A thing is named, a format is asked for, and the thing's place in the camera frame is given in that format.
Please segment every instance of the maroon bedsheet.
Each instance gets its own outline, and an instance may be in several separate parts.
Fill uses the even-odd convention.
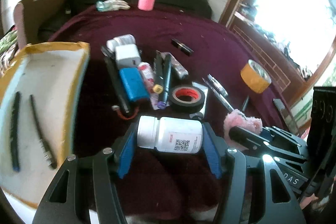
[[[248,116],[260,117],[264,126],[285,128],[273,105],[282,98],[271,85],[262,94],[252,92],[240,77],[248,59],[255,56],[226,27],[211,20],[195,18],[180,11],[136,8],[97,12],[95,7],[73,17],[50,41],[90,43],[91,58],[78,103],[74,153],[79,157],[96,154],[124,135],[131,121],[122,121],[112,111],[117,103],[103,61],[100,47],[113,37],[132,34],[142,60],[153,64],[155,51],[171,52],[189,71],[190,80],[202,83],[211,74],[229,93],[233,107],[240,108],[247,95]],[[186,56],[171,43],[176,38],[194,50]],[[141,106],[140,114],[156,117],[187,118],[170,108],[153,111],[150,104]],[[205,121],[218,136],[223,136],[223,120],[227,110],[209,92]],[[122,208],[126,215],[149,215],[161,219],[178,218],[188,210],[207,210],[219,201],[221,186],[200,155],[163,155],[137,148],[130,172],[117,183]]]

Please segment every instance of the bottle label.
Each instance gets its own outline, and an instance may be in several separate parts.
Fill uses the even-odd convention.
[[[201,134],[171,132],[169,134],[169,143],[167,145],[166,151],[175,153],[196,152],[201,146],[201,140]]]

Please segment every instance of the green patterned fabric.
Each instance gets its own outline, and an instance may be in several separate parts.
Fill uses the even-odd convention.
[[[10,31],[0,40],[0,54],[5,52],[12,46],[17,40],[17,30]]]

